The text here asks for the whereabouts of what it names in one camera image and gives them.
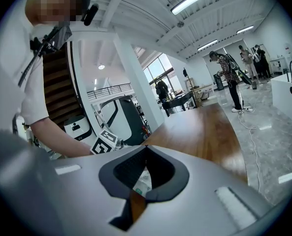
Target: person in black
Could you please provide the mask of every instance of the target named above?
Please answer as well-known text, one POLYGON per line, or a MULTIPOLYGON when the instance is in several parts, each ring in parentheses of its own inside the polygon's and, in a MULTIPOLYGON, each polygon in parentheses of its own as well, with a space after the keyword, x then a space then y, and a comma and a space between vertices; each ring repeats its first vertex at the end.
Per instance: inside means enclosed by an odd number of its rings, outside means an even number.
POLYGON ((168 88, 164 81, 160 80, 156 85, 157 94, 159 96, 159 99, 162 101, 162 99, 167 99, 167 92, 168 88))
POLYGON ((259 45, 255 46, 255 50, 256 50, 256 53, 260 56, 260 64, 262 66, 264 75, 268 78, 272 78, 272 76, 269 72, 269 65, 268 65, 266 57, 265 57, 265 51, 261 50, 259 45))

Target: white t-shirt sleeve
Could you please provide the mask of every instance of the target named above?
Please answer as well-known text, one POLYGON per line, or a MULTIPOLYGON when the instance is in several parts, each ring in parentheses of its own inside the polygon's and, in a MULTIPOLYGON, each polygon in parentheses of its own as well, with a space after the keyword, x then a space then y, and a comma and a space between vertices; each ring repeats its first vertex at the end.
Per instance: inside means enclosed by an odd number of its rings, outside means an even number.
POLYGON ((22 102, 21 116, 25 124, 31 125, 48 117, 44 95, 43 58, 36 60, 24 92, 26 97, 22 102))

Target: black pants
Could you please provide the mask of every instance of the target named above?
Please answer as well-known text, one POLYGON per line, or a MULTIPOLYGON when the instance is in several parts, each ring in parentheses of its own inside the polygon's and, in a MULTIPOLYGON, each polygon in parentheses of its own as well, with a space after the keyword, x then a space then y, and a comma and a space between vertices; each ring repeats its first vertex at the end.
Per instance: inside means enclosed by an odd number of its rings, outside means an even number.
POLYGON ((271 77, 271 74, 270 74, 270 71, 269 71, 269 65, 267 63, 267 60, 266 58, 261 58, 260 60, 260 64, 262 65, 262 69, 263 69, 263 72, 264 72, 264 76, 270 78, 271 77))
POLYGON ((240 110, 242 108, 241 108, 238 92, 236 91, 236 86, 237 85, 238 85, 238 83, 236 81, 229 81, 228 82, 229 91, 230 91, 231 97, 233 99, 233 102, 234 102, 234 105, 235 105, 235 109, 239 109, 240 110))

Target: white sneaker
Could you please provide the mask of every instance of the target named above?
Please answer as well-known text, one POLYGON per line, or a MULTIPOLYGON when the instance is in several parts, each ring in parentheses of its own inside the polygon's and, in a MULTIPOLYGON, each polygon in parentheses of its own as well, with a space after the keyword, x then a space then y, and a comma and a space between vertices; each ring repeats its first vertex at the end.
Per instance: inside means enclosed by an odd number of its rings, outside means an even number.
POLYGON ((240 112, 242 109, 235 109, 235 108, 233 108, 231 111, 232 112, 234 112, 234 113, 236 113, 236 112, 240 112))

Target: white pedestal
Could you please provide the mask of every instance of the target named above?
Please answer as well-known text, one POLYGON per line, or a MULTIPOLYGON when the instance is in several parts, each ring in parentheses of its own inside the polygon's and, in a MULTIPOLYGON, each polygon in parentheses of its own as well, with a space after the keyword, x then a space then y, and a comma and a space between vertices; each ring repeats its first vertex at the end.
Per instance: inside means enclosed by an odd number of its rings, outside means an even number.
POLYGON ((292 120, 292 79, 290 73, 289 82, 287 74, 271 79, 273 105, 292 120))

